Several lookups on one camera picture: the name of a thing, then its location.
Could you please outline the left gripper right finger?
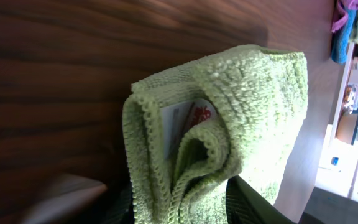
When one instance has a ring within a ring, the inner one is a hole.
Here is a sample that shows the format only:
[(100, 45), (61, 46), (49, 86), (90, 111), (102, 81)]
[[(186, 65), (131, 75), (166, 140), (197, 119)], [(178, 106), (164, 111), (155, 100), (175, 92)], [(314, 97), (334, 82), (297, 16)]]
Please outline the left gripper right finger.
[(295, 224), (239, 176), (227, 182), (226, 214), (228, 224)]

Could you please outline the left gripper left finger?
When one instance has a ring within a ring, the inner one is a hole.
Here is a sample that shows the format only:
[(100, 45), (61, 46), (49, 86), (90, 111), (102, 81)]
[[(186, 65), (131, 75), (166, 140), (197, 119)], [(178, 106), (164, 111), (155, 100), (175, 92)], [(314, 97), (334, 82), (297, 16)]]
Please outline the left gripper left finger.
[(134, 224), (132, 185), (126, 185), (107, 209), (101, 224)]

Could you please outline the green microfiber cloth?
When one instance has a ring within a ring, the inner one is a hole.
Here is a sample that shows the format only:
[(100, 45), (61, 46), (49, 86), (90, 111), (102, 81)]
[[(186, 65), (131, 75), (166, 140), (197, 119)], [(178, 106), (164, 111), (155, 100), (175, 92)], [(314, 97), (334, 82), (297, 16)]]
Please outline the green microfiber cloth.
[(240, 45), (132, 85), (122, 131), (136, 223), (227, 223), (228, 180), (274, 203), (308, 107), (303, 52)]

